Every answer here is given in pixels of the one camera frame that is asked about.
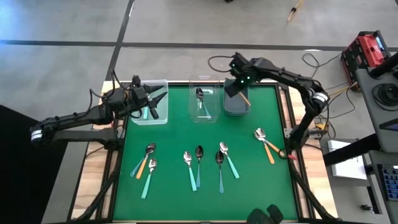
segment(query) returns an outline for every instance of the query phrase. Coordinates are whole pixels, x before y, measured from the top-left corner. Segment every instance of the clear plastic container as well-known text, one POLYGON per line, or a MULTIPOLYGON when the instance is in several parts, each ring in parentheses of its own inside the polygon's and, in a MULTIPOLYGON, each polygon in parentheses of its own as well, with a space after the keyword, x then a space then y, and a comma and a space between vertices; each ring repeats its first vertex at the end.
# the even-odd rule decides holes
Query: clear plastic container
MULTIPOLYGON (((224 110, 226 114, 230 116, 242 116, 250 112, 250 106, 248 106, 241 96, 238 94, 229 97, 228 94, 225 92, 225 87, 229 86, 234 82, 234 80, 225 79, 224 82, 224 110)), ((246 88, 242 91, 243 95, 249 99, 249 90, 246 88)))
POLYGON ((214 123, 220 115, 220 79, 215 75, 189 78, 189 116, 196 123, 214 123))
MULTIPOLYGON (((169 85, 167 80, 143 80, 141 84, 146 84, 149 86, 159 86, 163 85, 164 87, 149 94, 149 97, 156 97, 164 92, 169 92, 169 85)), ((166 124, 168 121, 168 112, 169 112, 169 94, 166 94, 162 100, 159 102, 156 108, 156 112, 159 115, 158 119, 154 119, 150 114, 148 107, 142 109, 142 116, 140 118, 131 118, 132 122, 138 125, 155 125, 155 124, 166 124)), ((139 112, 133 112, 133 116, 139 116, 139 112)))

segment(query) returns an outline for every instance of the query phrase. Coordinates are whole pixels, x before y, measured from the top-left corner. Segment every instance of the silver spoon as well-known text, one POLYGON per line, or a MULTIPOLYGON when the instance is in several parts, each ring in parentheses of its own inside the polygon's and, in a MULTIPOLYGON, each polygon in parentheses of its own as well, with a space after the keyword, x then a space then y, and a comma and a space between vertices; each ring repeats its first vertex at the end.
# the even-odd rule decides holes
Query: silver spoon
POLYGON ((137 174, 137 176, 136 176, 137 179, 140 179, 140 178, 141 178, 142 171, 144 171, 145 164, 147 163, 148 156, 149 156, 149 154, 151 154, 151 153, 153 153, 153 152, 155 151, 155 148, 156 148, 156 144, 155 144, 155 143, 150 143, 150 144, 145 148, 145 152, 146 152, 146 153, 145 153, 144 161, 142 162, 142 164, 141 164, 141 166, 140 166, 140 168, 139 168, 138 174, 137 174))
POLYGON ((267 143, 273 150, 275 150, 276 153, 280 154, 280 156, 281 156, 282 158, 286 158, 285 152, 284 152, 284 151, 281 151, 280 149, 278 149, 278 147, 274 146, 273 143, 269 142, 269 141, 266 139, 266 133, 264 132, 264 130, 263 130, 262 128, 257 128, 257 129, 254 131, 254 136, 255 136, 256 138, 257 138, 257 135, 258 135, 260 138, 264 139, 264 140, 266 141, 266 143, 267 143))
POLYGON ((203 157, 203 147, 198 146, 195 150, 195 155, 198 158, 198 175, 197 175, 197 188, 200 187, 200 159, 203 157))
POLYGON ((189 176, 191 178, 192 190, 197 191, 197 185, 195 183, 195 179, 193 178, 193 173, 192 173, 192 169, 191 169, 192 156, 189 152, 184 152, 184 161, 188 164, 188 167, 189 167, 189 176))
POLYGON ((225 156, 226 156, 226 158, 227 158, 227 160, 228 160, 229 166, 231 167, 232 173, 234 174, 235 178, 238 179, 238 178, 239 178, 239 174, 238 174, 238 172, 236 171, 235 166, 234 166, 234 164, 232 163, 231 158, 229 158, 229 155, 228 155, 228 146, 225 144, 225 142, 220 142, 220 151, 221 151, 223 154, 225 154, 225 156))
POLYGON ((262 141, 262 143, 264 144, 264 147, 265 147, 265 149, 266 149, 269 162, 270 162, 271 164, 274 164, 275 161, 274 161, 274 158, 272 157, 272 154, 271 154, 271 152, 269 151, 269 148, 268 148, 268 146, 267 146, 267 142, 266 142, 266 133, 264 132, 264 130, 261 129, 261 128, 257 128, 257 129, 254 131, 254 136, 255 136, 258 140, 262 141))
POLYGON ((224 161, 224 154, 221 151, 218 151, 216 153, 216 162, 218 164, 218 167, 220 168, 220 193, 224 193, 224 185, 223 185, 223 175, 221 173, 221 164, 224 161))
POLYGON ((156 143, 150 143, 146 148, 145 148, 145 156, 141 159, 141 161, 139 161, 139 163, 136 165, 136 167, 131 171, 130 173, 130 177, 134 177, 134 175, 136 174, 138 167, 142 164, 142 162, 144 161, 144 159, 146 158, 147 153, 152 153, 155 151, 156 148, 156 143))
POLYGON ((208 116, 209 118, 211 118, 209 111, 207 110, 207 107, 205 105, 205 102, 203 101, 203 98, 205 96, 205 94, 203 93, 203 90, 200 87, 197 87, 195 90, 196 94, 197 94, 197 98, 201 101, 201 103, 203 104, 203 107, 205 108, 205 113, 206 116, 208 116))
POLYGON ((141 195, 141 198, 142 198, 142 199, 145 199, 145 198, 147 197, 148 189, 149 189, 150 177, 151 177, 151 175, 152 175, 152 171, 154 171, 154 169, 156 168, 156 166, 157 166, 157 161, 156 161, 156 159, 150 159, 150 160, 149 160, 149 164, 148 164, 148 167, 149 167, 149 175, 148 175, 148 178, 147 178, 147 182, 145 182, 144 190, 142 191, 142 195, 141 195))

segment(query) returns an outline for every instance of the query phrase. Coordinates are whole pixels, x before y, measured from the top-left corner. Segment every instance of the spoon handle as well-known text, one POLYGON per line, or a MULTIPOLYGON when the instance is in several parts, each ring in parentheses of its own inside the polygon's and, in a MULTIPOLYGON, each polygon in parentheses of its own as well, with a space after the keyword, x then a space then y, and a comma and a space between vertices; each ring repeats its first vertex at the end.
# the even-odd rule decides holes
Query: spoon handle
POLYGON ((268 148, 268 146, 267 146, 267 143, 265 143, 265 142, 264 142, 264 147, 265 147, 265 149, 266 149, 269 162, 270 162, 271 164, 274 164, 274 163, 275 163, 274 158, 272 157, 272 154, 271 154, 271 152, 269 151, 269 148, 268 148))
POLYGON ((144 158, 141 159, 141 161, 139 161, 139 163, 136 165, 136 167, 131 171, 130 173, 130 177, 134 177, 134 175, 136 174, 138 167, 141 165, 141 163, 143 162, 144 158))
MULTIPOLYGON (((274 146, 273 143, 269 142, 266 140, 266 143, 273 149, 275 150, 275 152, 279 153, 280 149, 278 149, 278 147, 274 146)), ((285 156, 285 152, 280 152, 280 156, 284 157, 285 156)))
POLYGON ((221 169, 220 169, 220 193, 224 193, 224 185, 223 185, 223 175, 221 174, 221 169))
POLYGON ((229 158, 229 156, 227 156, 226 158, 228 159, 228 163, 229 163, 229 166, 231 167, 232 173, 234 174, 235 178, 238 179, 238 178, 239 178, 239 174, 238 174, 238 172, 236 171, 235 166, 234 166, 234 164, 232 163, 231 158, 229 158))
POLYGON ((148 119, 148 107, 147 107, 147 106, 144 108, 144 115, 143 115, 142 118, 143 118, 144 120, 147 120, 147 119, 148 119))
POLYGON ((193 191, 197 191, 197 185, 195 184, 195 178, 193 178, 193 173, 191 167, 189 167, 189 176, 191 178, 191 186, 193 191))
POLYGON ((197 188, 200 187, 200 164, 198 164, 197 188))
POLYGON ((207 107, 206 107, 206 105, 205 105, 205 102, 203 102, 203 107, 205 108, 206 116, 211 117, 210 114, 209 114, 209 111, 207 110, 207 107))
POLYGON ((148 175, 147 182, 145 182, 145 187, 144 187, 144 190, 142 191, 142 195, 141 195, 142 199, 145 199, 147 197, 150 177, 151 177, 151 174, 148 175))
POLYGON ((142 164, 141 164, 141 166, 140 166, 140 168, 139 168, 138 174, 137 174, 137 176, 136 176, 137 179, 140 179, 140 178, 141 178, 142 171, 144 171, 144 168, 145 168, 145 164, 146 164, 146 163, 147 163, 147 158, 145 157, 144 161, 142 162, 142 164))

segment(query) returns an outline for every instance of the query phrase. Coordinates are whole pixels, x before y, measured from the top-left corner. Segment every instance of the green table surface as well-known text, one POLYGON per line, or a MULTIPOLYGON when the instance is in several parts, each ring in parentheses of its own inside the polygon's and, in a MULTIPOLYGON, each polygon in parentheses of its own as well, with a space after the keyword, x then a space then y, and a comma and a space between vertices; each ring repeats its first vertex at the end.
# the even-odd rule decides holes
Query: green table surface
MULTIPOLYGON (((270 148, 275 159, 275 164, 270 164, 262 143, 253 134, 262 127, 270 142, 284 148, 275 87, 253 87, 249 97, 251 111, 245 116, 228 116, 221 111, 215 123, 194 123, 188 115, 188 86, 170 86, 167 124, 138 126, 129 121, 114 220, 246 220, 254 208, 266 212, 271 204, 280 208, 284 220, 296 220, 287 161, 279 159, 270 148), (223 194, 219 193, 219 170, 215 162, 220 141, 229 146, 229 156, 240 175, 234 178, 225 159, 221 165, 223 194), (149 168, 146 165, 139 180, 130 177, 130 172, 151 142, 157 147, 149 159, 156 158, 158 166, 152 173, 147 198, 141 199, 149 168), (183 153, 189 151, 194 156, 198 145, 204 148, 201 186, 193 192, 183 153)), ((194 158, 195 180, 197 169, 198 161, 194 158)))

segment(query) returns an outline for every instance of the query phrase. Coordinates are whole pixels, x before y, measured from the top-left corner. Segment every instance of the concrete floor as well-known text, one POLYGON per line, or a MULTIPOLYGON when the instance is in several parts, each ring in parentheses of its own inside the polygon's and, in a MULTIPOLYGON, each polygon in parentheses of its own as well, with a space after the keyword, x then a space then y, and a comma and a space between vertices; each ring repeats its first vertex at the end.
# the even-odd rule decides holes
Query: concrete floor
MULTIPOLYGON (((100 91, 118 47, 71 47, 50 42, 41 46, 34 45, 37 42, 1 44, 2 40, 116 42, 128 3, 129 0, 0 1, 0 104, 35 119, 86 110, 88 89, 100 91)), ((118 77, 186 80, 191 74, 215 74, 207 66, 208 57, 232 55, 235 51, 247 58, 268 58, 277 66, 309 76, 313 68, 301 61, 308 51, 297 50, 305 49, 297 46, 344 47, 362 30, 379 29, 389 47, 398 47, 398 6, 394 0, 305 1, 295 19, 286 24, 295 3, 136 0, 131 16, 126 16, 128 26, 123 42, 257 44, 264 45, 264 49, 279 46, 276 50, 122 47, 116 63, 118 77)), ((311 53, 325 62, 340 52, 311 53)), ((228 61, 215 60, 214 65, 224 69, 228 61)), ((325 88, 346 82, 337 59, 320 68, 315 78, 325 88)), ((350 92, 350 98, 356 110, 331 121, 336 136, 362 138, 373 133, 361 94, 350 92)), ((348 100, 341 96, 331 105, 331 116, 350 108, 348 100)), ((65 221, 85 147, 82 143, 69 145, 44 223, 65 221)), ((339 217, 344 220, 363 221, 364 212, 357 206, 369 203, 368 195, 364 187, 356 189, 351 194, 350 187, 332 185, 339 217)), ((366 221, 385 223, 385 217, 366 214, 366 221)))

